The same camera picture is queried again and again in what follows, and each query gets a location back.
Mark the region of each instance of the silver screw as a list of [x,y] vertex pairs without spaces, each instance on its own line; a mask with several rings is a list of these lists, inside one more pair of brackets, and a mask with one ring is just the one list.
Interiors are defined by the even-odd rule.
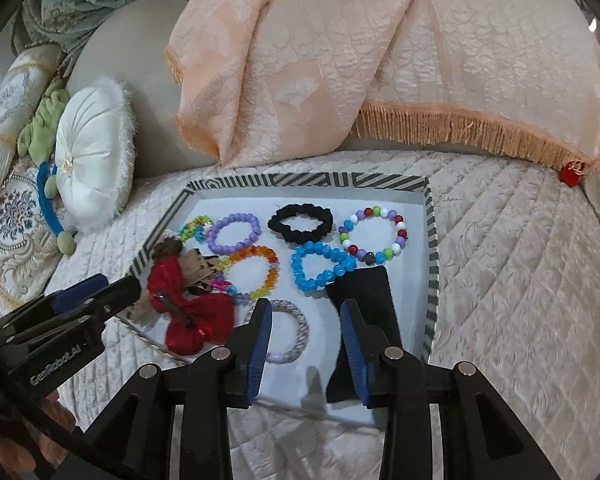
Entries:
[[231,355],[231,350],[226,346],[219,346],[211,351],[211,357],[216,361],[224,361]]
[[158,367],[156,365],[144,365],[140,368],[140,377],[143,379],[151,379],[157,373]]
[[402,348],[398,348],[397,346],[389,346],[384,349],[384,355],[386,355],[389,359],[401,359],[404,355],[404,350],[402,350]]
[[469,361],[462,361],[458,365],[458,371],[462,375],[472,376],[473,374],[475,374],[475,366],[473,364],[471,364]]

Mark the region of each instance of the peach blanket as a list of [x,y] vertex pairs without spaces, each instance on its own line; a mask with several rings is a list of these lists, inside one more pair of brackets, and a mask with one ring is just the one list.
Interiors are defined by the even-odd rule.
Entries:
[[599,48],[572,0],[190,0],[178,124],[224,166],[361,136],[600,169]]

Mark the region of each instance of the bracelet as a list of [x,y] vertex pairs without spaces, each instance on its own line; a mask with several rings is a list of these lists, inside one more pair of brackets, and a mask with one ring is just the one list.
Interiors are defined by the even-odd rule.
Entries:
[[[283,314],[289,314],[298,323],[298,332],[296,333],[296,342],[291,348],[283,354],[272,354],[267,353],[267,362],[275,363],[279,365],[286,365],[292,363],[298,359],[309,341],[309,325],[306,322],[306,317],[302,311],[296,307],[290,301],[285,300],[270,300],[271,308],[273,312],[282,312]],[[255,301],[249,303],[249,309],[247,315],[244,317],[244,322],[248,323],[251,320],[251,315],[256,307]]]
[[[252,231],[249,236],[241,242],[236,242],[235,245],[216,245],[218,233],[223,227],[226,227],[233,222],[248,222],[251,224]],[[215,254],[232,254],[236,251],[241,251],[244,248],[251,247],[253,243],[258,240],[261,234],[262,231],[260,230],[260,222],[258,222],[258,219],[255,217],[255,215],[251,213],[231,213],[229,216],[225,216],[223,219],[218,220],[213,225],[213,227],[209,230],[208,236],[206,237],[206,244]]]
[[[302,270],[302,259],[308,254],[321,254],[327,260],[331,260],[336,265],[333,270],[324,270],[315,278],[307,279]],[[352,271],[357,267],[356,259],[339,248],[331,248],[328,244],[322,242],[305,242],[296,247],[291,255],[291,270],[296,277],[296,285],[303,292],[312,292],[323,288],[327,283],[331,283],[336,276],[343,276],[345,272]]]
[[[299,231],[283,224],[282,221],[298,215],[307,215],[322,222],[313,231]],[[322,240],[333,229],[331,210],[313,204],[289,204],[278,209],[269,220],[269,229],[282,235],[285,242],[302,245],[305,242]]]
[[[262,256],[269,262],[269,272],[261,287],[252,290],[251,292],[238,292],[236,286],[225,280],[225,275],[235,262],[250,258],[252,256]],[[224,290],[229,296],[235,298],[237,302],[255,301],[269,294],[276,286],[278,275],[280,274],[280,263],[273,249],[264,246],[246,247],[240,251],[232,253],[229,257],[223,258],[216,265],[216,274],[213,276],[213,281],[210,285],[213,288]]]
[[195,237],[200,243],[205,241],[206,236],[211,231],[213,221],[205,215],[196,216],[193,220],[188,221],[176,234],[176,238],[181,242],[186,242],[191,237]]
[[[390,221],[395,223],[398,229],[397,236],[391,247],[387,247],[382,251],[378,251],[373,254],[371,251],[367,252],[364,249],[359,249],[357,245],[354,245],[349,239],[349,233],[353,231],[355,225],[365,219],[372,216],[381,216],[382,218],[388,218]],[[387,208],[380,206],[367,207],[364,211],[358,210],[355,214],[351,215],[348,220],[345,220],[341,227],[338,227],[340,233],[340,243],[342,246],[349,251],[349,254],[355,256],[361,262],[365,262],[367,265],[378,264],[382,265],[386,261],[391,260],[394,256],[400,254],[404,249],[404,245],[407,240],[407,225],[404,223],[404,218],[398,215],[395,209],[389,211]]]

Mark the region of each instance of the blue beaded bracelet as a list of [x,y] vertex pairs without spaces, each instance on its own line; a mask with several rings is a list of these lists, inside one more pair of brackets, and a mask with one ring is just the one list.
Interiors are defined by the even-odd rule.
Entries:
[[[302,270],[302,259],[308,254],[321,254],[325,259],[331,260],[336,265],[333,270],[324,270],[315,278],[307,279],[304,270]],[[324,288],[327,283],[333,282],[336,276],[343,276],[345,272],[350,272],[357,266],[358,263],[353,256],[322,242],[306,242],[296,247],[291,255],[291,271],[296,277],[296,285],[303,292],[312,292]]]

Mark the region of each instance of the white round pillow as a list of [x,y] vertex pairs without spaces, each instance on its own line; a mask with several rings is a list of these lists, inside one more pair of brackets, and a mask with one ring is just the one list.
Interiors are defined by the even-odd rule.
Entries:
[[134,117],[125,88],[101,77],[67,103],[56,137],[56,183],[82,230],[109,224],[134,175]]

